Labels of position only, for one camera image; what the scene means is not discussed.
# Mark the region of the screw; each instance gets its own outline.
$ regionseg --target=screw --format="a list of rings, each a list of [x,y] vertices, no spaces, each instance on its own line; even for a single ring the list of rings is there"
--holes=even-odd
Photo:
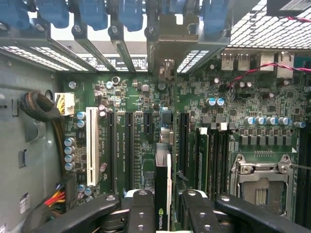
[[[113,196],[109,196],[106,198],[106,200],[115,200],[115,198]]]
[[[2,31],[7,31],[7,30],[8,30],[8,27],[7,27],[5,24],[0,23],[0,29],[1,29]]]
[[[227,197],[227,196],[221,196],[221,199],[222,199],[223,201],[230,201],[230,198]]]
[[[150,27],[150,28],[149,28],[149,33],[150,33],[151,35],[153,35],[153,34],[155,33],[155,28],[154,28],[154,27]]]
[[[195,196],[195,195],[196,195],[196,193],[195,193],[194,191],[192,191],[192,190],[188,191],[188,194],[189,194],[190,196]]]
[[[147,193],[145,191],[140,191],[139,195],[143,195],[144,196],[144,195],[147,195]]]
[[[116,26],[112,26],[111,30],[114,34],[118,33],[118,28]]]
[[[35,25],[35,28],[37,28],[37,30],[39,32],[44,32],[45,31],[44,27],[41,24],[38,24],[38,23]]]
[[[76,32],[78,32],[78,33],[80,33],[80,32],[82,31],[81,27],[80,27],[79,25],[77,25],[77,24],[74,25],[73,28],[74,28],[74,30],[75,30]]]
[[[76,84],[76,82],[71,81],[71,82],[69,82],[68,86],[70,89],[75,89],[77,87],[77,84]]]

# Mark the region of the motherboard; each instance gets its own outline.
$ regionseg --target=motherboard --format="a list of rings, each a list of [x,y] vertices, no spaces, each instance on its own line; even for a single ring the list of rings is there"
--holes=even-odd
[[[290,164],[298,163],[310,106],[307,77],[264,70],[233,82],[244,72],[214,59],[197,75],[166,82],[63,74],[75,103],[65,117],[65,168],[76,175],[77,205],[104,193],[154,192],[156,147],[165,143],[174,192],[182,183],[210,199],[230,193],[293,220],[297,171]]]

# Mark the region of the white pci slot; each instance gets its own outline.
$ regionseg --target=white pci slot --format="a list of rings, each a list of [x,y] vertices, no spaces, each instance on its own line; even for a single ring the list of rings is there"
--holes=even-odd
[[[86,108],[86,171],[87,185],[99,181],[98,108]]]

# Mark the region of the pci slot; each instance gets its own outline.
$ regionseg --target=pci slot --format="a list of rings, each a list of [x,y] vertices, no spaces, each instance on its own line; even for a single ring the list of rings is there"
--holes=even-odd
[[[86,108],[86,172],[87,185],[96,186],[99,181],[99,133],[98,108]]]
[[[179,114],[179,170],[186,176],[186,168],[189,160],[189,114]]]
[[[108,151],[108,160],[111,164],[109,170],[111,177],[111,190],[117,192],[117,115],[115,113],[107,113],[107,151]]]
[[[134,114],[125,113],[125,190],[134,189]]]

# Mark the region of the blue clip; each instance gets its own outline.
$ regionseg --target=blue clip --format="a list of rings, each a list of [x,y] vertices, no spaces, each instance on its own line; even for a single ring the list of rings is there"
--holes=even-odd
[[[204,21],[204,33],[219,33],[225,27],[229,0],[203,0],[200,16]]]
[[[81,19],[94,31],[108,27],[108,15],[104,0],[79,0]]]
[[[36,0],[35,4],[41,17],[55,28],[69,26],[69,12],[65,0]]]
[[[119,20],[129,32],[142,29],[142,0],[119,0]]]
[[[17,29],[28,29],[27,5],[22,0],[0,0],[0,21]]]
[[[170,12],[182,14],[186,0],[172,0],[170,4]]]

